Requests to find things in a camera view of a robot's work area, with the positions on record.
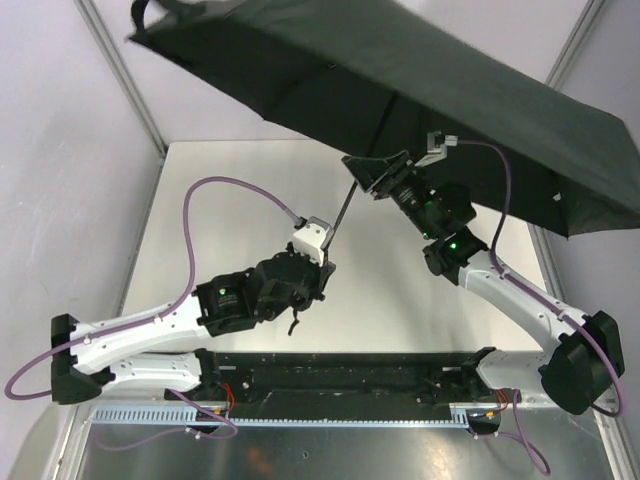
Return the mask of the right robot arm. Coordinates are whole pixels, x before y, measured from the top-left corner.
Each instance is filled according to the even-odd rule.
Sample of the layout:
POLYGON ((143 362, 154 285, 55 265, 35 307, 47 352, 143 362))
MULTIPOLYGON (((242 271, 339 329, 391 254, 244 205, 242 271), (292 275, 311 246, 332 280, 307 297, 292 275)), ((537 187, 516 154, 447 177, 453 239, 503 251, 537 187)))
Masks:
POLYGON ((406 151, 342 161, 364 192, 376 200, 392 199, 419 230, 433 275, 481 297, 538 345, 533 352, 493 347, 478 352, 471 367, 488 388, 542 393, 574 415, 595 407, 612 389, 618 400, 612 413, 622 413, 625 366, 617 322, 603 311, 588 315, 562 302, 504 263, 496 247, 468 227, 476 216, 468 187, 432 187, 406 151))

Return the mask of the black folding umbrella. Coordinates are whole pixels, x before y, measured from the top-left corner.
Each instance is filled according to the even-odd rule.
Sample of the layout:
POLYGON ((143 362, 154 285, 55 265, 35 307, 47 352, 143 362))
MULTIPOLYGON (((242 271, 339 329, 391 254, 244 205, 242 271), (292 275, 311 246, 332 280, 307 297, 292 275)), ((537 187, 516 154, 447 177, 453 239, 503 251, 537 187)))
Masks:
POLYGON ((416 163, 485 206, 571 237, 639 225, 639 151, 619 118, 483 54, 393 1, 164 1, 131 40, 262 119, 344 156, 416 163))

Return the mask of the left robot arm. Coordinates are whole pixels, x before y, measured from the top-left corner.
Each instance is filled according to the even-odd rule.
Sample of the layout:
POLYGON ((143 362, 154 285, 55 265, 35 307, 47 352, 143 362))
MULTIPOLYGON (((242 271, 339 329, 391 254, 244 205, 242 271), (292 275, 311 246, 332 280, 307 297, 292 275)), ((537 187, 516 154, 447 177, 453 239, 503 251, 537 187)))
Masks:
POLYGON ((116 381, 115 363, 167 348, 253 329, 286 310, 299 313, 324 298, 335 266, 287 246, 241 272, 219 275, 175 303, 98 323, 69 314, 51 321, 51 397, 60 405, 92 400, 116 381))

